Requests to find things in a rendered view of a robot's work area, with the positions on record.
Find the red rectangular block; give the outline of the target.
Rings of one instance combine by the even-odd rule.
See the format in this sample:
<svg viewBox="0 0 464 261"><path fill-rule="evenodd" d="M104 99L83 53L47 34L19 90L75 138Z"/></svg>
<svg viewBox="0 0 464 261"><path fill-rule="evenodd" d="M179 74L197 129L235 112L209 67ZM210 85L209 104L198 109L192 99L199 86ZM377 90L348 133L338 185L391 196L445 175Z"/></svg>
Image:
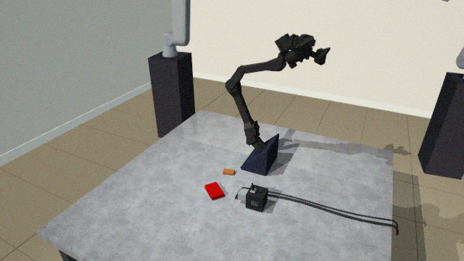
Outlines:
<svg viewBox="0 0 464 261"><path fill-rule="evenodd" d="M207 184L204 187L212 201L224 197L224 193L217 182Z"/></svg>

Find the small orange flat block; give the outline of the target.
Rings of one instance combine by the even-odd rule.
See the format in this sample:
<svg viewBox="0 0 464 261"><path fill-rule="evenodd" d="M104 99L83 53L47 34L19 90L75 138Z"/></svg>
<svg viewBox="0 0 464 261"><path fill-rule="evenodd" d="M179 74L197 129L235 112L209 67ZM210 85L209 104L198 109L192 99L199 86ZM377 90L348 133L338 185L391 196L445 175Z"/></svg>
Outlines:
<svg viewBox="0 0 464 261"><path fill-rule="evenodd" d="M234 173L235 173L235 170L225 169L225 168L223 170L224 175L234 175Z"/></svg>

